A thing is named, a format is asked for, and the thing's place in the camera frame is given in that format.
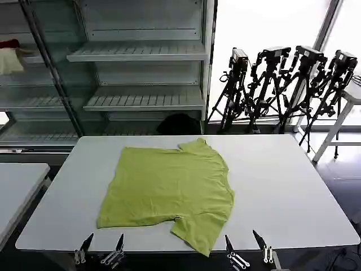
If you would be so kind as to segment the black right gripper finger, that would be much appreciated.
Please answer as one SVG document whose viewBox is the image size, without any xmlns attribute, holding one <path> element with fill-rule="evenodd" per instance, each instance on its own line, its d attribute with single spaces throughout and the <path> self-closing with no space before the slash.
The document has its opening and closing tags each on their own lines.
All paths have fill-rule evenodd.
<svg viewBox="0 0 361 271">
<path fill-rule="evenodd" d="M 250 263 L 235 252 L 228 235 L 226 234 L 224 237 L 226 241 L 227 258 L 231 266 L 233 268 L 250 268 Z"/>
<path fill-rule="evenodd" d="M 262 236 L 260 236 L 255 230 L 252 230 L 252 233 L 254 235 L 254 238 L 259 246 L 259 249 L 262 252 L 263 255 L 263 262 L 265 264 L 273 264 L 274 258 L 273 258 L 273 247 L 268 246 L 263 239 Z"/>
</svg>

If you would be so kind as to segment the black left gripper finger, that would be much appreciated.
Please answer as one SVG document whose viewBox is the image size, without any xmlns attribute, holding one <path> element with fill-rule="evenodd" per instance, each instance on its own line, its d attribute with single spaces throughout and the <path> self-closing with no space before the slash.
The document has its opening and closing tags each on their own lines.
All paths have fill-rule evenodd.
<svg viewBox="0 0 361 271">
<path fill-rule="evenodd" d="M 94 233 L 91 233 L 82 243 L 79 250 L 74 251 L 74 263 L 76 265 L 84 264 L 86 262 L 86 253 L 91 245 Z"/>
<path fill-rule="evenodd" d="M 117 242 L 116 248 L 109 255 L 100 261 L 101 264 L 110 265 L 113 263 L 119 256 L 121 256 L 124 248 L 124 233 L 122 233 Z"/>
</svg>

